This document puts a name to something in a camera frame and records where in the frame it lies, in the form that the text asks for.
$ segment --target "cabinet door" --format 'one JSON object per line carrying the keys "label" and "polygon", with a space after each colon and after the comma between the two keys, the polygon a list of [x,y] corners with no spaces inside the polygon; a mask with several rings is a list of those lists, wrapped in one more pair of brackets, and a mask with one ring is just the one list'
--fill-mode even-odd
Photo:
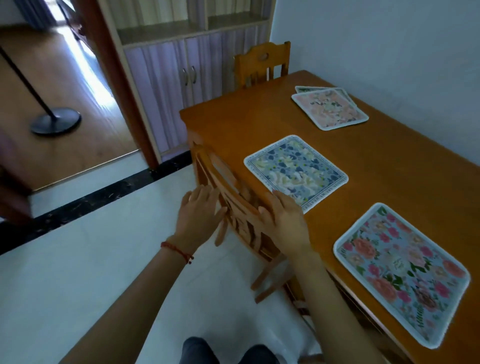
{"label": "cabinet door", "polygon": [[193,105],[183,40],[125,50],[130,70],[162,153],[187,143],[179,111]]}
{"label": "cabinet door", "polygon": [[267,24],[188,38],[187,56],[195,104],[234,91],[237,54],[267,41]]}

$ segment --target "dark pants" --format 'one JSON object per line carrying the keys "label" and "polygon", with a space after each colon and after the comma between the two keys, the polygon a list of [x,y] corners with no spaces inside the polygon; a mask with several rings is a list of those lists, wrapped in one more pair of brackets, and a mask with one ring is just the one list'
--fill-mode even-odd
{"label": "dark pants", "polygon": [[[180,364],[219,364],[219,361],[204,339],[191,337],[183,343]],[[278,364],[278,360],[265,345],[255,345],[239,364]]]}

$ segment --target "wall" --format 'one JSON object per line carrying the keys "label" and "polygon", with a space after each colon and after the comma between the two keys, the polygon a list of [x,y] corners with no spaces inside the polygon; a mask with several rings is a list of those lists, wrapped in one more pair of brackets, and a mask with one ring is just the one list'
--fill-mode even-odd
{"label": "wall", "polygon": [[277,0],[271,41],[308,70],[480,165],[480,2]]}
{"label": "wall", "polygon": [[0,0],[0,26],[26,23],[13,0]]}

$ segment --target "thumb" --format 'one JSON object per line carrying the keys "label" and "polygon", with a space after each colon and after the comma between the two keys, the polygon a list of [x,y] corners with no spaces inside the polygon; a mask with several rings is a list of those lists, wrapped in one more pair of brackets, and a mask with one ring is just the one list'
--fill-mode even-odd
{"label": "thumb", "polygon": [[274,224],[272,215],[270,214],[270,212],[268,212],[268,210],[265,207],[260,206],[258,208],[258,212],[260,212],[260,219],[265,225],[271,226]]}
{"label": "thumb", "polygon": [[219,223],[223,220],[225,215],[227,214],[228,207],[223,206],[219,211],[215,214],[215,226],[218,226]]}

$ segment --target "shelf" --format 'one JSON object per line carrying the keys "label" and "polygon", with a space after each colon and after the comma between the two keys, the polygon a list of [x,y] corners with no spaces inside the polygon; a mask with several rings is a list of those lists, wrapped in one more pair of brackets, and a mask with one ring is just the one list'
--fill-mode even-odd
{"label": "shelf", "polygon": [[243,25],[261,23],[264,21],[268,21],[268,18],[263,18],[259,15],[251,14],[250,12],[237,12],[234,14],[209,16],[208,30],[240,27]]}
{"label": "shelf", "polygon": [[142,46],[150,43],[164,42],[187,35],[194,35],[202,30],[188,20],[142,25],[135,28],[119,29],[118,34],[122,45],[126,48]]}

